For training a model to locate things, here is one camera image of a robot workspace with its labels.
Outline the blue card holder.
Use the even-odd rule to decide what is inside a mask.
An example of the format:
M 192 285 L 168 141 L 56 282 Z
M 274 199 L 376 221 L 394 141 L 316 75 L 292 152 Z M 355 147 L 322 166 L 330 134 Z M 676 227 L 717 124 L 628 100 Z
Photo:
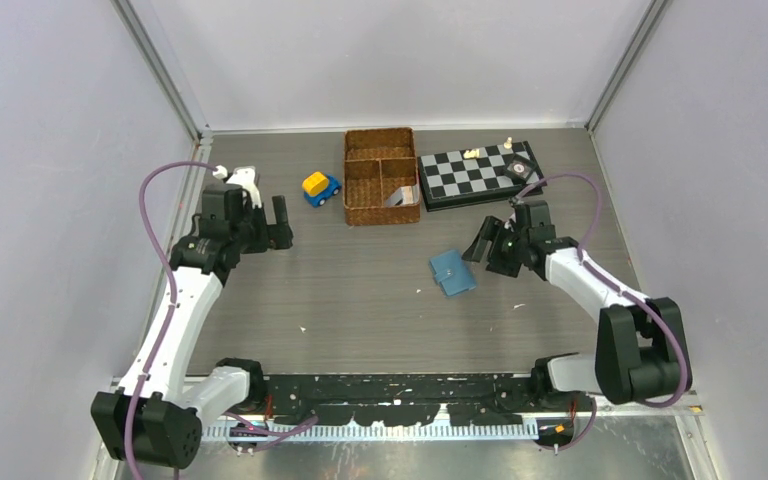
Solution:
M 472 291 L 477 282 L 457 249 L 450 249 L 429 259 L 434 282 L 447 298 Z

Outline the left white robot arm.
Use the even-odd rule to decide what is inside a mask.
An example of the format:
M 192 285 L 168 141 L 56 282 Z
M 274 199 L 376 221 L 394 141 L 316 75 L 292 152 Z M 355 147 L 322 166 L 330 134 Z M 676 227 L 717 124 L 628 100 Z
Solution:
M 240 258 L 293 245 L 284 196 L 272 198 L 273 223 L 255 199 L 240 185 L 203 191 L 189 232 L 166 259 L 166 306 L 158 309 L 115 390 L 99 392 L 92 401 L 91 417 L 112 458 L 131 466 L 185 469 L 205 427 L 227 412 L 253 414 L 265 405 L 266 381 L 254 360 L 223 358 L 206 379 L 185 385 L 207 314 Z

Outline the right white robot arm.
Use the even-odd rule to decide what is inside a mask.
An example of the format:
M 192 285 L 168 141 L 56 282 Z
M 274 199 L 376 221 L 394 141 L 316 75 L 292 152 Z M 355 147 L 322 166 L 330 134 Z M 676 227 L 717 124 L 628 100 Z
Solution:
M 485 262 L 487 271 L 512 278 L 526 268 L 565 292 L 595 321 L 593 354 L 536 361 L 530 392 L 540 408 L 558 409 L 571 392 L 665 408 L 690 389 L 692 370 L 677 303 L 628 287 L 577 240 L 559 236 L 546 202 L 516 203 L 507 220 L 486 217 L 462 258 Z

